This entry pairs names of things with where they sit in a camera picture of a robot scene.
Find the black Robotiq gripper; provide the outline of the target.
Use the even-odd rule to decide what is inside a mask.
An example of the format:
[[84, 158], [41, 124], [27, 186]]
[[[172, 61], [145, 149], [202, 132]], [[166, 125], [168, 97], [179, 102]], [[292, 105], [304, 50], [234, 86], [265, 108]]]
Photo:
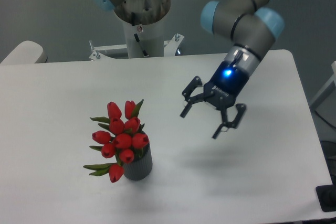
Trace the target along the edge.
[[[244, 103], [235, 105], [237, 114], [232, 121], [228, 120], [227, 108], [234, 105], [237, 96], [248, 80], [249, 75], [245, 70], [241, 70], [237, 66], [231, 66], [229, 61], [222, 61], [210, 81], [204, 84], [203, 93], [191, 96], [196, 88], [202, 87], [202, 81], [199, 76], [195, 76], [182, 91], [182, 96], [187, 105], [181, 112], [180, 117], [185, 118], [193, 104], [205, 101], [215, 106], [221, 112], [222, 123], [213, 134], [213, 139], [217, 139], [224, 127], [226, 128], [226, 132], [229, 129], [238, 128], [247, 110], [247, 105]], [[224, 105], [222, 106], [220, 98], [223, 98]]]

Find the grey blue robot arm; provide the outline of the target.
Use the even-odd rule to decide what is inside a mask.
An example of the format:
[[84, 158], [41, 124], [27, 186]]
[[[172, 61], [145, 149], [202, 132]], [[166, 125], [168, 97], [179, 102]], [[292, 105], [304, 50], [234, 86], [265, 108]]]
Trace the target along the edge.
[[[171, 0], [93, 0], [101, 9], [112, 11], [123, 22], [130, 58], [163, 57], [177, 48], [163, 43], [162, 22]], [[208, 2], [200, 23], [213, 35], [230, 39], [233, 47], [210, 78], [199, 77], [183, 90], [185, 117], [193, 104], [207, 102], [220, 111], [222, 123], [216, 130], [238, 127], [246, 105], [236, 102], [239, 93], [282, 33], [283, 18], [266, 5], [271, 0], [229, 0]]]

